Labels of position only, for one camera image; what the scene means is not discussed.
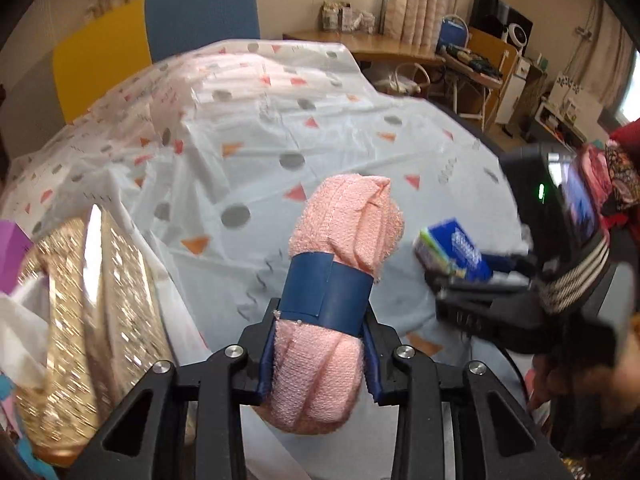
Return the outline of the blue tissue pack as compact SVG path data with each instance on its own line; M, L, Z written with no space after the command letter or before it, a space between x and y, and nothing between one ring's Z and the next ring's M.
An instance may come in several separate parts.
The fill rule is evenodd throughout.
M422 229L413 250L422 266L432 273L469 282L487 282L494 274L456 219Z

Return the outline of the purple cardboard box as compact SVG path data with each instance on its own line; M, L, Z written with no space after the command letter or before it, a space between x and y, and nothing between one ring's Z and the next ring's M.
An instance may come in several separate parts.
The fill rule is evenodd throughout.
M18 271L30 248L32 241L16 223L0 221L0 290L5 294L13 292Z

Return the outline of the wooden desk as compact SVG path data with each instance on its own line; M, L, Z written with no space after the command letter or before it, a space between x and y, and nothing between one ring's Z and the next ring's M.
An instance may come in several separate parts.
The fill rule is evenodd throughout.
M430 67L439 67L445 64L445 60L429 48L403 44L399 40L384 35L303 30L302 32L286 32L282 38L284 40L342 44L358 62L416 63Z

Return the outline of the ornate gold tissue box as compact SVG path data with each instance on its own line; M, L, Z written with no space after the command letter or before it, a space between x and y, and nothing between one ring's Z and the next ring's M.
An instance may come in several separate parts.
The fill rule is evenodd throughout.
M27 253L18 280L48 279L49 335L40 386L17 389L37 457L70 466L155 362L174 356L151 268L99 205Z

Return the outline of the white tissue sheet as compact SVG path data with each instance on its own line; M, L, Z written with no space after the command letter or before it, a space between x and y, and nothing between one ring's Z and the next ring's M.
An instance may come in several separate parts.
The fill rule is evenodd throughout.
M41 389L49 344L48 278L37 274L1 294L1 371L15 385Z

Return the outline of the patterned white tablecloth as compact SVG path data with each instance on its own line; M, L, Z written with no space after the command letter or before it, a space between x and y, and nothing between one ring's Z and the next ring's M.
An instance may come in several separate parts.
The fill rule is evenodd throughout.
M376 92L335 44L221 41L140 70L14 162L1 215L38 237L107 206L157 270L171 341L194 362L280 294L295 222L334 174L386 177L404 214L372 289L378 320L436 361L485 362L519 396L494 346L437 321L413 252L449 219L483 252L524 250L497 157L434 104Z

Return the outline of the pink towel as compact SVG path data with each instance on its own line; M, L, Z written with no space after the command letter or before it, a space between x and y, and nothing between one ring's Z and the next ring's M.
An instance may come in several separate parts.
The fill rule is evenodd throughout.
M274 316L271 388L258 410L284 432L328 434L356 404L371 289L404 232L391 187L381 176L328 177L297 220Z

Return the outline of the white shelf unit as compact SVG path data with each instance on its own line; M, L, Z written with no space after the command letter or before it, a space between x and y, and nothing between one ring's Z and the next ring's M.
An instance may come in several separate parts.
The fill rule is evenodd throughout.
M603 106L563 73L556 75L548 96L539 103L529 132L576 151L584 144L604 148L608 133L599 124Z

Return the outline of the blue folding chair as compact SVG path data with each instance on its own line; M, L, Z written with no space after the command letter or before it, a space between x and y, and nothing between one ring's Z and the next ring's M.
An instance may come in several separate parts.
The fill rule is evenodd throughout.
M436 51L445 60L445 81L454 114L478 122L484 130L488 100L492 92L501 89L503 78L498 67L469 49L470 38L466 21L457 14L446 14L440 22ZM480 96L480 109L476 113L459 112L459 96L465 84Z

